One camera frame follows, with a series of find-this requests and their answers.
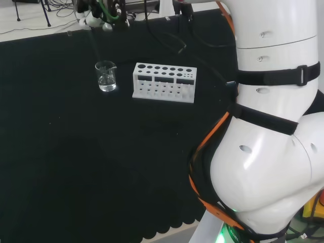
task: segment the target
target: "green tube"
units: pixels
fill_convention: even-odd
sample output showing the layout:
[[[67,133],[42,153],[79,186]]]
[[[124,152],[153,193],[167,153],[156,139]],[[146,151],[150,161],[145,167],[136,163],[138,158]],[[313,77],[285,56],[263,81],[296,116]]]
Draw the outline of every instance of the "green tube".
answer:
[[[102,11],[105,13],[105,15],[111,19],[111,20],[117,20],[119,18],[119,16],[113,17],[110,15],[110,13],[108,12],[108,10],[106,10],[105,6],[102,3],[102,0],[99,0],[99,5],[102,8]]]

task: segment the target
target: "water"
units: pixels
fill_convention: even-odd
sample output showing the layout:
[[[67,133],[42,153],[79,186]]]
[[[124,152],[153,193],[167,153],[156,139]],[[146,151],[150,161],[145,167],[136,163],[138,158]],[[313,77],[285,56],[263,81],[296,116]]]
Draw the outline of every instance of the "water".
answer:
[[[98,80],[99,88],[102,91],[109,92],[116,89],[116,79],[113,75],[103,75]]]

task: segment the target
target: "yellow object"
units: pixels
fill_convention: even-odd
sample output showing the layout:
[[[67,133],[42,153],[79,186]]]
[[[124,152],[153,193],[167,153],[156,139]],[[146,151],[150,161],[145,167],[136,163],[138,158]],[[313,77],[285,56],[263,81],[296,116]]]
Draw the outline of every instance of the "yellow object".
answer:
[[[310,215],[312,213],[313,205],[315,202],[315,198],[316,198],[316,195],[311,200],[309,200],[308,203],[305,204],[304,213],[303,213],[304,218],[310,217]],[[324,206],[321,205],[320,202],[318,202],[316,205],[314,217],[324,219]]]

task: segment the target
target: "black table surface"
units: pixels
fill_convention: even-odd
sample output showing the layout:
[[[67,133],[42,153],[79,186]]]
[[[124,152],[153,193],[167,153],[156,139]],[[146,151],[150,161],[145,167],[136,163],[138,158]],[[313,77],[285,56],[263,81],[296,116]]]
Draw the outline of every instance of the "black table surface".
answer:
[[[195,21],[204,40],[234,43],[218,10]],[[179,45],[162,34],[176,34],[177,18],[150,26]],[[181,55],[157,43],[145,22],[90,36],[82,30],[0,43],[2,243],[137,243],[205,211],[189,185],[187,157],[227,103],[221,81],[188,53],[234,80],[235,47],[202,46],[183,19]],[[98,59],[117,64],[117,90],[99,90]],[[134,100],[136,62],[197,67],[194,104]]]

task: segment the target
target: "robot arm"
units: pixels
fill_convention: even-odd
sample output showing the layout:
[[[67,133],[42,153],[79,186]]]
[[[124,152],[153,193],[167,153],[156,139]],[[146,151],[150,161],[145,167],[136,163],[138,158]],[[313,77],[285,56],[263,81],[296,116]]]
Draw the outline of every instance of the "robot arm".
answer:
[[[315,0],[222,2],[233,19],[240,72],[266,73],[318,63]],[[301,71],[296,79],[303,82],[303,77]],[[241,223],[257,234],[274,235],[324,188],[324,113],[303,116],[317,93],[318,78],[299,86],[246,81],[239,85],[240,106],[298,123],[297,129],[288,135],[231,118],[210,163],[210,177],[221,202]]]
[[[112,30],[113,26],[128,27],[125,0],[74,0],[75,14],[82,28],[99,27]]]

